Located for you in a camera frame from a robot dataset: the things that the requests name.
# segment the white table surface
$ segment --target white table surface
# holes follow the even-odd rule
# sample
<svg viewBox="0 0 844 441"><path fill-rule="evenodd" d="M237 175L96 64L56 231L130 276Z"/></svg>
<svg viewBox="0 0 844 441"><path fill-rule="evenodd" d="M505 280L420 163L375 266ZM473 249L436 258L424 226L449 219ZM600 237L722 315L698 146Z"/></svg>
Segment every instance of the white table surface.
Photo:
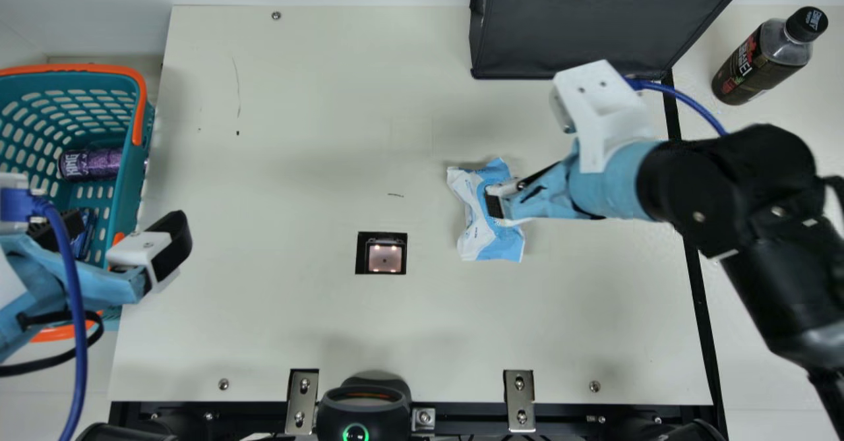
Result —
<svg viewBox="0 0 844 441"><path fill-rule="evenodd" d="M835 15L828 48L777 93L730 108L708 90L753 27L793 9L727 9L676 82L728 129L777 123L842 173ZM382 369L415 399L502 401L501 371L531 368L542 403L711 402L667 225L531 222L521 264L459 260L445 169L501 156L524 176L563 158L548 82L473 80L464 8L273 10L173 9L140 221L184 210L194 251L165 293L125 308L109 398L280 401L291 368L319 368L320 392ZM646 101L664 134L661 98ZM407 275L353 275L357 231L409 233ZM703 266L727 408L817 414L802 372Z"/></svg>

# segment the orange basket handle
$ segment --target orange basket handle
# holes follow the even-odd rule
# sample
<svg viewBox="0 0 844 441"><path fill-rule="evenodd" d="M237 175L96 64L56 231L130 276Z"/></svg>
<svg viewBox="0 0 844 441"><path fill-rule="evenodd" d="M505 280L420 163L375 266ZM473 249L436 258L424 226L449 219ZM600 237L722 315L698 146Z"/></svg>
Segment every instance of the orange basket handle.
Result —
<svg viewBox="0 0 844 441"><path fill-rule="evenodd" d="M121 65L102 63L40 63L2 69L0 77L22 74L43 74L44 72L93 72L99 74L126 75L138 84L138 105L135 107L135 122L132 125L132 144L141 146L144 140L144 111L147 107L147 82L135 69Z"/></svg>

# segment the blue cable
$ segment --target blue cable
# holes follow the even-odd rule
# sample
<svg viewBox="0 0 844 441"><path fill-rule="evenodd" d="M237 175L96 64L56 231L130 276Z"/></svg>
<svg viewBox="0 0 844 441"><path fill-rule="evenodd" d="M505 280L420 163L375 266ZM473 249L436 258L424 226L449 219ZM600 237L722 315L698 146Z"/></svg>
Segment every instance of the blue cable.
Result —
<svg viewBox="0 0 844 441"><path fill-rule="evenodd" d="M724 129L724 126L721 126L721 122L719 122L712 113L709 113L709 110L703 107L702 104L694 101L694 98L691 98L691 96L676 90L675 87L664 86L664 84L658 84L648 80L638 80L638 78L625 78L625 80L627 80L627 83L633 87L633 90L642 90L646 88L648 90L657 90L657 92L663 92L666 95L674 96L679 101L689 105L694 111L697 111L703 119L709 122L709 125L712 125L712 128L715 129L718 136L726 136L729 134L726 129Z"/></svg>
<svg viewBox="0 0 844 441"><path fill-rule="evenodd" d="M79 285L79 273L76 272L76 260L73 258L73 250L70 246L70 239L67 236L67 228L64 219L55 209L53 204L43 198L34 199L34 213L45 216L50 221L50 226L55 233L55 240L58 242L58 249L61 253L61 260L64 262L64 270L67 273L67 284L65 289L70 299L70 312L73 321L73 338L76 341L76 379L73 384L73 401L70 405L70 414L67 415L67 422L61 431L59 441L70 441L76 426L79 424L79 417L82 415L82 406L85 403L85 387L88 384L88 341L86 340L85 329L85 308L82 304L82 288Z"/></svg>

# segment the blue and white package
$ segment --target blue and white package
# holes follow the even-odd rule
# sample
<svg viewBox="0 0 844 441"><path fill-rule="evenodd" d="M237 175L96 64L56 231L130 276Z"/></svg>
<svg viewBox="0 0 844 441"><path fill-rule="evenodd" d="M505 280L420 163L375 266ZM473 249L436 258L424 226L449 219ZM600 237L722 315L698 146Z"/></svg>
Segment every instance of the blue and white package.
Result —
<svg viewBox="0 0 844 441"><path fill-rule="evenodd" d="M509 181L510 168L500 158L483 169L473 171L449 167L448 186L466 204L466 231L458 239L458 252L463 261L522 261L525 237L519 227L503 227L489 216L483 198L485 188Z"/></svg>

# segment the black bottle cap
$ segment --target black bottle cap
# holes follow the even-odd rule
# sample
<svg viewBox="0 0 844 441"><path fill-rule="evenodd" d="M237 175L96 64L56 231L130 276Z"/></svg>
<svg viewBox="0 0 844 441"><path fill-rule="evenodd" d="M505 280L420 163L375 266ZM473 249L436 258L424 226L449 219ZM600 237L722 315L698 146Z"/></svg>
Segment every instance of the black bottle cap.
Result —
<svg viewBox="0 0 844 441"><path fill-rule="evenodd" d="M795 41L811 42L824 33L829 26L829 18L823 11L812 6L798 9L786 21L786 32Z"/></svg>

